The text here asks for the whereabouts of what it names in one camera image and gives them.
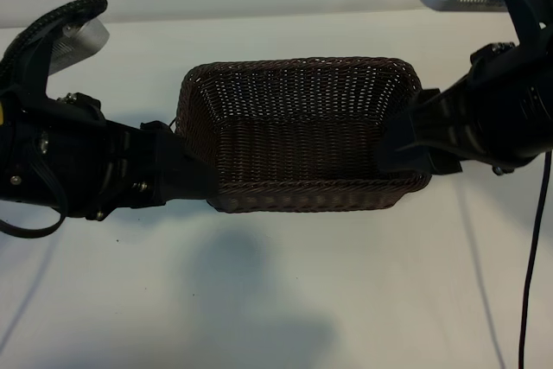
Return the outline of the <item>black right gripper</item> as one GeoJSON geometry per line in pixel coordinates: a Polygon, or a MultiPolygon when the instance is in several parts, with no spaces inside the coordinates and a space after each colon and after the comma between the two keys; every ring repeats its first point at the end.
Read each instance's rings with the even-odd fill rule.
{"type": "Polygon", "coordinates": [[[493,43],[470,63],[448,90],[421,90],[385,122],[381,171],[452,175],[473,160],[512,172],[551,150],[552,47],[493,43]],[[435,97],[435,145],[420,144],[423,106],[435,97]]]}

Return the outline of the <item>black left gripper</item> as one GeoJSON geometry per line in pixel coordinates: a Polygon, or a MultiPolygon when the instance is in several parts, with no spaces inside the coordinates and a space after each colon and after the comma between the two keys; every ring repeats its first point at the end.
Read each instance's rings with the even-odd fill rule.
{"type": "Polygon", "coordinates": [[[110,121],[80,93],[67,101],[12,94],[14,202],[51,207],[62,219],[102,220],[120,207],[216,194],[216,170],[161,121],[110,121]]]}

